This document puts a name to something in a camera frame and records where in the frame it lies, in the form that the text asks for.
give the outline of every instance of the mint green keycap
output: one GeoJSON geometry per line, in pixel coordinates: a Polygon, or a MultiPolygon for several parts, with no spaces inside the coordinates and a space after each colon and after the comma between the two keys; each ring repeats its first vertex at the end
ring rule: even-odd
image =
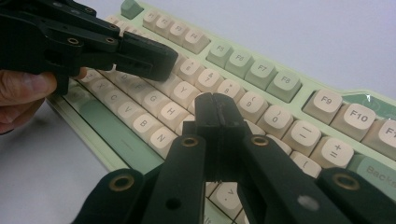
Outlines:
{"type": "Polygon", "coordinates": [[[230,56],[230,59],[225,64],[225,70],[238,77],[245,78],[245,74],[253,63],[254,60],[251,54],[245,50],[239,49],[234,51],[230,56]]]}
{"type": "Polygon", "coordinates": [[[233,53],[233,48],[230,44],[225,42],[216,41],[212,44],[212,48],[207,54],[206,59],[213,64],[224,68],[231,54],[233,53]]]}
{"type": "Polygon", "coordinates": [[[89,101],[78,112],[132,168],[145,174],[163,163],[149,145],[99,101],[89,101]]]}
{"type": "Polygon", "coordinates": [[[273,63],[264,59],[257,60],[247,71],[245,80],[265,91],[277,71],[273,63]]]}
{"type": "Polygon", "coordinates": [[[297,75],[289,71],[280,71],[268,86],[267,91],[280,100],[289,103],[301,88],[301,85],[297,75]]]}
{"type": "Polygon", "coordinates": [[[363,155],[354,156],[347,168],[361,175],[396,202],[395,170],[363,155]]]}

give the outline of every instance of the human hand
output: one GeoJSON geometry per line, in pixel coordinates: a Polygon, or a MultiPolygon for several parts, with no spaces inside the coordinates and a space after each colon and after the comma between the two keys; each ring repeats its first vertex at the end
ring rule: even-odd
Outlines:
{"type": "MultiPolygon", "coordinates": [[[[81,69],[78,78],[85,77],[86,73],[81,69]]],[[[52,73],[32,75],[0,70],[0,134],[26,123],[55,89],[56,79],[52,73]]]]}

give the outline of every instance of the function key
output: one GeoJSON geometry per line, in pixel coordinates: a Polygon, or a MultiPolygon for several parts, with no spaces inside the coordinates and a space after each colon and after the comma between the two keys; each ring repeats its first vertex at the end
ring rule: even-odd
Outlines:
{"type": "Polygon", "coordinates": [[[303,111],[310,116],[329,124],[343,103],[343,97],[334,91],[320,90],[309,99],[303,111]]]}
{"type": "Polygon", "coordinates": [[[184,42],[184,36],[190,30],[190,28],[180,21],[175,21],[169,30],[169,40],[175,44],[182,46],[184,42]]]}
{"type": "Polygon", "coordinates": [[[376,120],[361,142],[396,161],[396,121],[376,120]]]}
{"type": "Polygon", "coordinates": [[[169,36],[170,27],[173,25],[174,21],[169,16],[162,15],[156,22],[155,22],[155,30],[154,32],[158,35],[161,35],[165,38],[169,36]]]}
{"type": "Polygon", "coordinates": [[[233,47],[225,42],[216,41],[212,44],[212,48],[207,54],[206,59],[213,64],[224,68],[231,54],[233,53],[233,47]]]}
{"type": "Polygon", "coordinates": [[[360,141],[369,131],[374,120],[375,112],[364,105],[343,105],[330,126],[360,141]]]}
{"type": "Polygon", "coordinates": [[[160,18],[160,13],[154,9],[150,9],[143,17],[143,26],[148,28],[150,31],[154,31],[158,18],[160,18]]]}
{"type": "Polygon", "coordinates": [[[289,103],[301,86],[300,78],[297,75],[288,71],[280,71],[268,86],[267,91],[289,103]]]}
{"type": "Polygon", "coordinates": [[[225,70],[234,75],[245,78],[248,69],[253,65],[254,60],[251,54],[244,50],[236,50],[225,64],[225,70]]]}
{"type": "Polygon", "coordinates": [[[274,64],[261,59],[250,67],[245,80],[265,91],[276,74],[277,71],[274,64]]]}
{"type": "Polygon", "coordinates": [[[183,48],[192,53],[200,53],[210,43],[209,38],[200,30],[190,29],[183,42],[183,48]]]}

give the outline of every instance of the white table surface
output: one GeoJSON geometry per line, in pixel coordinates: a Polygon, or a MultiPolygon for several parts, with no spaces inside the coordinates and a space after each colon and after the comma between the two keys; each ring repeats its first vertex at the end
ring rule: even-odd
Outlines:
{"type": "MultiPolygon", "coordinates": [[[[121,0],[79,0],[99,18],[121,0]]],[[[396,99],[396,2],[146,0],[171,14],[341,90],[396,99]]],[[[0,223],[70,223],[106,169],[43,105],[0,136],[0,223]]]]}

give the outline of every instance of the keyboard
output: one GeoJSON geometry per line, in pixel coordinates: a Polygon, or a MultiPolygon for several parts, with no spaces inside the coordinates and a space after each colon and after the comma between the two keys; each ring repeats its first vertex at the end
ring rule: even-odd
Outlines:
{"type": "MultiPolygon", "coordinates": [[[[125,1],[107,21],[178,52],[157,82],[88,70],[49,103],[109,171],[145,174],[162,164],[202,92],[232,97],[251,131],[274,139],[307,175],[345,167],[396,201],[396,102],[372,91],[338,91],[169,15],[125,1]]],[[[248,223],[236,183],[206,183],[205,223],[248,223]]]]}

